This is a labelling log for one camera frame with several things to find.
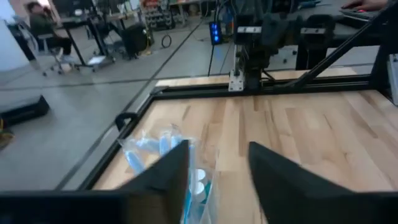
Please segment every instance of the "white object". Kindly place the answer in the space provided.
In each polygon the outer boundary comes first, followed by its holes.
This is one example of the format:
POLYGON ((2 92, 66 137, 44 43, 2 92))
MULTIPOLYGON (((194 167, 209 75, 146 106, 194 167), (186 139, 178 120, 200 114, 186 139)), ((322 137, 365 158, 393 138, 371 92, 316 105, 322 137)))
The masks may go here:
POLYGON ((90 61, 87 63, 88 65, 98 65, 104 62, 106 59, 106 56, 100 55, 100 56, 95 56, 90 59, 90 61))
POLYGON ((206 178, 206 171, 203 169, 197 169, 197 176, 199 182, 203 183, 204 186, 208 183, 208 179, 206 178))
POLYGON ((29 64, 4 21, 0 21, 0 71, 10 71, 29 64))
POLYGON ((202 182, 197 182, 197 186, 195 187, 195 192, 192 192, 192 197, 197 202, 202 202, 206 199, 205 185, 202 182))
POLYGON ((81 16, 82 14, 83 14, 83 11, 81 9, 75 10, 75 16, 81 16))

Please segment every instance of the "cable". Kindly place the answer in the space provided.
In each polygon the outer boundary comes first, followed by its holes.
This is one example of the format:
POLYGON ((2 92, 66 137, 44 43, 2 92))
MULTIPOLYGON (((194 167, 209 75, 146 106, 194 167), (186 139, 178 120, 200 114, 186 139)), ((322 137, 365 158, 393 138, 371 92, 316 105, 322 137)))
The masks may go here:
MULTIPOLYGON (((217 13, 218 13, 218 10, 216 10, 214 13, 214 20, 213 20, 214 23, 216 22, 216 19, 218 19, 217 13)), ((209 63, 209 69, 207 71, 207 77, 210 76, 211 63, 213 62, 214 47, 215 47, 214 45, 211 46, 210 63, 209 63)))
POLYGON ((166 35, 164 35, 163 38, 162 38, 162 47, 163 47, 163 48, 167 48, 167 47, 170 47, 170 45, 172 45, 172 37, 171 37, 170 35, 166 34, 166 35), (164 40, 165 40, 167 37, 170 39, 170 43, 167 44, 167 45, 165 45, 165 44, 164 44, 164 40))
MULTIPOLYGON (((206 19, 207 14, 209 13, 209 2, 210 2, 210 0, 207 1, 206 13, 205 13, 205 15, 202 17, 202 19, 201 19, 202 21, 204 21, 204 20, 206 19)), ((188 23, 188 27, 189 27, 189 30, 192 31, 191 26, 190 26, 189 23, 188 23)), ((200 42, 210 41, 210 38, 209 38, 209 37, 205 37, 205 38, 202 38, 202 39, 198 39, 198 38, 195 36, 195 33, 192 33, 192 36, 193 36, 193 38, 194 38, 195 40, 200 41, 200 42)))

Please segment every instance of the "floor line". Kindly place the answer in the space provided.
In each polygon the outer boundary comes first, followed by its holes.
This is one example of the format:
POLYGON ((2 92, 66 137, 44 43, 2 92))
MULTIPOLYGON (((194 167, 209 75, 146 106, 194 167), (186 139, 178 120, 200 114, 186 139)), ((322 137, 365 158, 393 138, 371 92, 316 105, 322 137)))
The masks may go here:
MULTIPOLYGON (((146 81, 146 83, 142 86, 142 88, 134 95, 134 97, 129 101, 129 103, 123 108, 120 113, 127 111, 130 106, 137 100, 137 98, 142 94, 142 92, 148 87, 152 80, 156 77, 157 74, 165 67, 167 62, 175 55, 175 53, 180 50, 181 46, 188 40, 188 38, 193 34, 193 32, 201 25, 201 22, 187 35, 187 37, 181 42, 181 44, 173 51, 173 53, 163 62, 163 64, 156 70, 156 72, 146 81)), ((80 160, 69 170, 69 172, 63 177, 61 182, 56 186, 55 190, 62 190, 66 184, 72 179, 72 177, 79 171, 80 167, 87 161, 87 159, 92 155, 94 150, 99 146, 101 140, 104 138, 104 135, 108 132, 109 129, 114 125, 113 121, 111 124, 103 131, 103 133, 97 138, 97 140, 91 145, 88 151, 80 158, 80 160)))
MULTIPOLYGON (((207 75, 195 75, 194 77, 203 77, 207 75)), ((60 84, 60 85, 49 85, 49 86, 27 86, 27 87, 17 87, 17 88, 0 88, 0 91, 21 91, 21 90, 38 90, 38 89, 48 89, 48 88, 68 88, 68 87, 79 87, 79 86, 93 86, 93 85, 109 85, 109 84, 120 84, 120 83, 132 83, 132 82, 144 82, 148 80, 168 80, 175 78, 193 78, 191 75, 176 76, 176 77, 160 77, 160 78, 142 78, 142 79, 128 79, 128 80, 118 80, 118 81, 107 81, 98 83, 80 83, 80 84, 60 84)))
POLYGON ((224 57, 224 61, 223 61, 223 64, 221 65, 219 74, 221 74, 221 71, 223 70, 223 67, 224 67, 224 64, 225 64, 225 60, 228 57, 228 53, 229 53, 229 50, 231 49, 231 46, 232 46, 232 42, 229 43, 229 47, 228 47, 228 50, 226 51, 226 54, 225 54, 225 57, 224 57))

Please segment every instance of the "black cable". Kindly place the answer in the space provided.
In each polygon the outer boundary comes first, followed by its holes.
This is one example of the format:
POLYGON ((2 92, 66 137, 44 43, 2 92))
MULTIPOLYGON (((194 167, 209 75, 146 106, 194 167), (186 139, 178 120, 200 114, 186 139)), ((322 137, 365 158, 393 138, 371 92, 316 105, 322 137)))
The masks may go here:
MULTIPOLYGON (((218 1, 216 0, 216 11, 214 13, 214 23, 216 23, 216 20, 218 20, 218 1)), ((210 76, 210 70, 211 70, 211 63, 213 62, 213 54, 214 54, 214 45, 211 46, 211 55, 210 55, 210 63, 209 63, 209 70, 207 71, 207 77, 210 76)))
POLYGON ((162 47, 163 47, 163 48, 167 48, 167 47, 170 47, 170 45, 172 45, 172 37, 171 37, 170 35, 166 34, 166 35, 164 35, 163 38, 162 38, 162 47), (170 42, 169 42, 169 44, 165 45, 165 44, 164 44, 164 40, 165 40, 167 37, 170 39, 170 42))
MULTIPOLYGON (((159 6, 157 10, 158 10, 158 11, 160 10, 160 12, 162 12, 164 24, 166 25, 166 16, 164 15, 163 9, 159 6)), ((172 20, 172 19, 173 19, 173 14, 172 14, 172 12, 170 11, 170 1, 167 1, 167 10, 169 11, 169 13, 170 13, 170 18, 171 18, 171 20, 172 20)), ((172 45, 172 37, 169 35, 168 28, 166 27, 166 34, 162 37, 162 47, 166 49, 166 48, 170 47, 171 45, 172 45), (166 38, 169 38, 169 39, 170 39, 170 42, 169 42, 168 45, 165 45, 165 44, 164 44, 164 40, 165 40, 166 38)))
POLYGON ((229 53, 229 50, 231 49, 231 46, 232 46, 232 42, 229 43, 229 47, 228 47, 228 50, 226 51, 226 54, 225 54, 225 57, 224 57, 224 60, 223 60, 223 64, 221 65, 221 68, 220 68, 219 75, 221 75, 221 71, 223 70, 223 67, 224 67, 226 58, 228 57, 228 53, 229 53))

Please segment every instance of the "chair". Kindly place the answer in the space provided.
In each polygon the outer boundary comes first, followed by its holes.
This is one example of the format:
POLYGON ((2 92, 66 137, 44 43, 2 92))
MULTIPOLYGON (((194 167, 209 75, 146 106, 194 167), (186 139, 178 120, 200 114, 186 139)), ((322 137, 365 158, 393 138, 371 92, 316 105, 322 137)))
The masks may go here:
MULTIPOLYGON (((55 59, 55 63, 48 69, 51 71, 54 71, 56 67, 58 67, 58 74, 62 75, 64 74, 64 71, 62 69, 62 64, 61 61, 57 58, 57 55, 61 51, 61 47, 52 47, 49 48, 49 45, 47 41, 49 38, 54 37, 53 34, 44 34, 44 35, 39 35, 35 37, 31 31, 30 27, 26 24, 25 20, 19 16, 14 16, 14 20, 17 22, 18 28, 21 31, 22 35, 24 36, 25 40, 28 43, 29 48, 31 51, 36 55, 36 56, 52 56, 55 59), (41 40, 43 42, 43 49, 39 48, 39 43, 37 40, 41 40)), ((47 76, 47 70, 42 70, 43 76, 47 76)))

